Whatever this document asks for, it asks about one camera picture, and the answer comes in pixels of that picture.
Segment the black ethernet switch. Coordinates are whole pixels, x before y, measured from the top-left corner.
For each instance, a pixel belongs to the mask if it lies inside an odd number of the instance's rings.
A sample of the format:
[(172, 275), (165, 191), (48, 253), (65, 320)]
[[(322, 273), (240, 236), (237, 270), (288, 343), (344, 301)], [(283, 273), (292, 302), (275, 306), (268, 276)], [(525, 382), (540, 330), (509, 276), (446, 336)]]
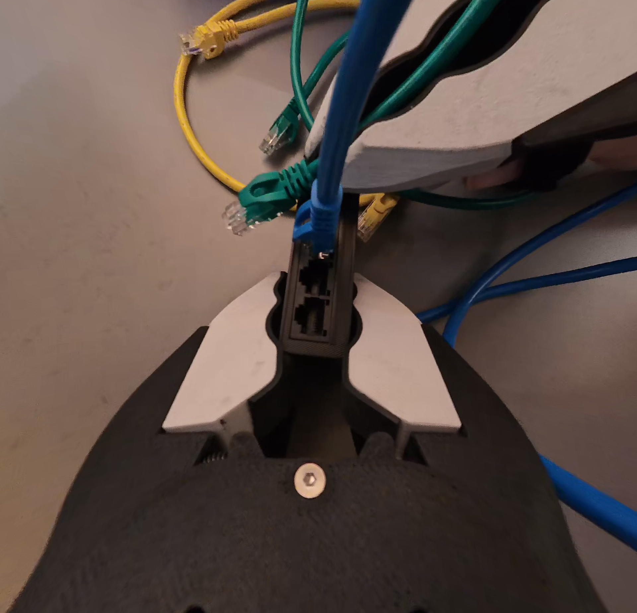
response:
[(344, 196), (336, 246), (325, 258), (314, 256), (308, 244), (292, 245), (279, 334), (289, 354), (333, 359), (348, 352), (358, 204), (357, 195)]

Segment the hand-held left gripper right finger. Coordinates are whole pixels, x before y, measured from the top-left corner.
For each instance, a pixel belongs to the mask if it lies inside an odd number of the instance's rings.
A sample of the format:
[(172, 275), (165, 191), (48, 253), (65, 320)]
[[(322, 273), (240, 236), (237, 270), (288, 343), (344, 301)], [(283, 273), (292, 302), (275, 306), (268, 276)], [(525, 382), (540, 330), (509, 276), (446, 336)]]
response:
[(362, 321), (348, 379), (405, 433), (456, 433), (458, 412), (415, 314), (361, 274), (354, 308)]

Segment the person's right hand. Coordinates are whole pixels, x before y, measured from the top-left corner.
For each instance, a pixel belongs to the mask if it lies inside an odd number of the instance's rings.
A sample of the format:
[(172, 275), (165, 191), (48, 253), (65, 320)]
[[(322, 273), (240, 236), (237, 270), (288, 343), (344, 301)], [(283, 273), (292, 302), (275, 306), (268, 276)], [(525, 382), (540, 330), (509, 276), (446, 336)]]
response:
[[(477, 175), (466, 177), (465, 186), (470, 190), (482, 190), (512, 184), (519, 174), (521, 156), (502, 166)], [(636, 135), (619, 139), (605, 139), (593, 143), (584, 164), (609, 171), (636, 171)]]

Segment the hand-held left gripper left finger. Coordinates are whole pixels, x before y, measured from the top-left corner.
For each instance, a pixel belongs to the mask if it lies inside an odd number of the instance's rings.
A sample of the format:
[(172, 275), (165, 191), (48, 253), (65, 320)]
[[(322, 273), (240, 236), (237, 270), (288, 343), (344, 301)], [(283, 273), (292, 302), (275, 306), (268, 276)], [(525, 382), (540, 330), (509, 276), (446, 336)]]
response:
[(267, 275), (211, 321), (164, 419), (165, 432), (253, 432), (248, 401), (276, 374), (266, 320), (281, 276)]

